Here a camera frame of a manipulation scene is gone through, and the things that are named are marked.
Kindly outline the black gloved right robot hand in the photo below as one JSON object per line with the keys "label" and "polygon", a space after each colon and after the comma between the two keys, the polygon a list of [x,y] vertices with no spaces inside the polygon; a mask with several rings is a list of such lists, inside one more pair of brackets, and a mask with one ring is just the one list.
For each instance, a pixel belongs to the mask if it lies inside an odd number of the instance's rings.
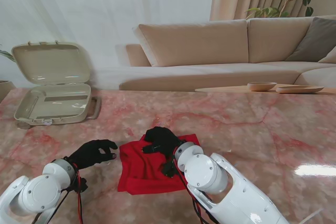
{"label": "black gloved right robot hand", "polygon": [[161,153],[166,159],[170,159],[174,150],[186,142],[180,140],[170,129],[159,126],[147,130],[144,140],[150,143],[142,148],[144,154]]}

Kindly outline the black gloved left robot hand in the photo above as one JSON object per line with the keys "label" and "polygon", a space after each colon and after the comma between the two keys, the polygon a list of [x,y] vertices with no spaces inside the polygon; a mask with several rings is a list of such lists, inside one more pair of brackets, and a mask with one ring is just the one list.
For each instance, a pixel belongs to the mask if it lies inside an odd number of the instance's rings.
{"label": "black gloved left robot hand", "polygon": [[76,169],[81,170],[116,159],[117,155],[112,153],[111,150],[117,149],[118,147],[113,141],[91,140],[80,146],[70,156],[65,156],[64,159],[74,165]]}

